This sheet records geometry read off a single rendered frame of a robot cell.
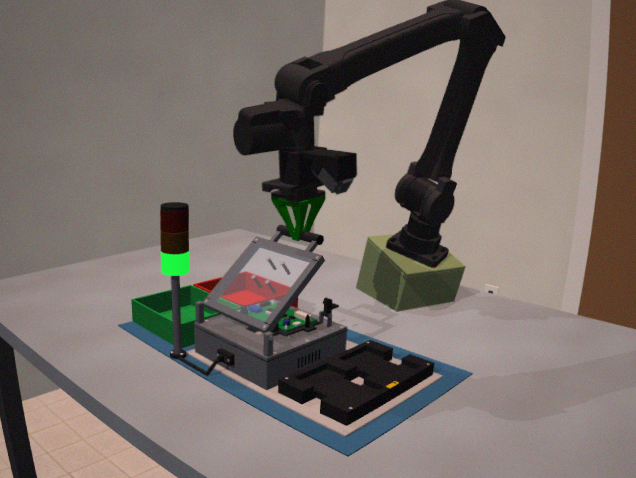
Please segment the green bin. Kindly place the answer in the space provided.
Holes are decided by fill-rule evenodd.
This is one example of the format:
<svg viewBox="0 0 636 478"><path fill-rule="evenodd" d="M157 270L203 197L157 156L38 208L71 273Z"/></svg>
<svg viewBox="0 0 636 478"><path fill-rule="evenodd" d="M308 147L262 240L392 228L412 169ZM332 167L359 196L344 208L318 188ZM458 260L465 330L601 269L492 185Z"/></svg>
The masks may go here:
<svg viewBox="0 0 636 478"><path fill-rule="evenodd" d="M195 302L203 302L208 294L193 285L180 287L182 348L194 345ZM171 290L134 298L131 303L133 322L173 345ZM217 315L204 306L204 319Z"/></svg>

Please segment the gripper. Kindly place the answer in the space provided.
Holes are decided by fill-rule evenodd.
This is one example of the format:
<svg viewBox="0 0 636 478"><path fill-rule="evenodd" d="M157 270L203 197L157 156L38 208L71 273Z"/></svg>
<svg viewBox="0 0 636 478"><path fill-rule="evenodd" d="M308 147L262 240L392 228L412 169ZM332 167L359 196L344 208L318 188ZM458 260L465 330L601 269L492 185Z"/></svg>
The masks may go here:
<svg viewBox="0 0 636 478"><path fill-rule="evenodd" d="M291 238L293 240L300 241L302 230L310 232L313 222L326 199L325 191L317 189L317 187L324 186L324 184L321 181L309 183L302 186L295 186L283 183L282 151L301 152L305 151L305 147L282 147L279 150L280 178L262 182L262 191L271 192L271 190L274 189L278 190L271 192L271 201L283 218L291 235ZM308 204L311 204L311 208L304 227ZM293 209L296 221L295 229L291 221L287 206L292 207Z"/></svg>

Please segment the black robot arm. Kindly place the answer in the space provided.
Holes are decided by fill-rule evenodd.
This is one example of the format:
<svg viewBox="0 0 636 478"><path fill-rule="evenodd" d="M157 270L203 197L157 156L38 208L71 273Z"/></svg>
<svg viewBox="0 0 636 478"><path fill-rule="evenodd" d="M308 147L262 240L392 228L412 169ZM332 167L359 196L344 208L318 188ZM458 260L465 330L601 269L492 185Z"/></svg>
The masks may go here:
<svg viewBox="0 0 636 478"><path fill-rule="evenodd" d="M425 150L410 163L395 189L396 201L411 212L408 224L386 244L389 250L436 268L449 251L440 245L439 230L454 207L457 183L450 179L454 158L486 67L506 38L493 19L484 6L446 0L428 6L423 15L284 65L275 77L276 101L239 111L233 130L236 149L245 156L305 147L301 152L282 151L283 183L302 186L321 181L331 193L347 192L357 176L357 153L317 146L307 151L315 145L314 116L322 116L324 106L355 82L460 39Z"/></svg>

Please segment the red bin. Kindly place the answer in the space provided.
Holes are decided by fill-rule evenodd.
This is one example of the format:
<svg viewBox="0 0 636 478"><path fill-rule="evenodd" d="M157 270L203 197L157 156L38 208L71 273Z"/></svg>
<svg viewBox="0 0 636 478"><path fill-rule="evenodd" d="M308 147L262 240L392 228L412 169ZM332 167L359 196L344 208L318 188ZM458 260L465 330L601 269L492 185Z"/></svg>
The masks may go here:
<svg viewBox="0 0 636 478"><path fill-rule="evenodd" d="M196 284L193 284L193 286L210 293L213 290L213 288L217 285L217 283L220 281L221 278L196 283ZM298 308L298 297L291 306Z"/></svg>

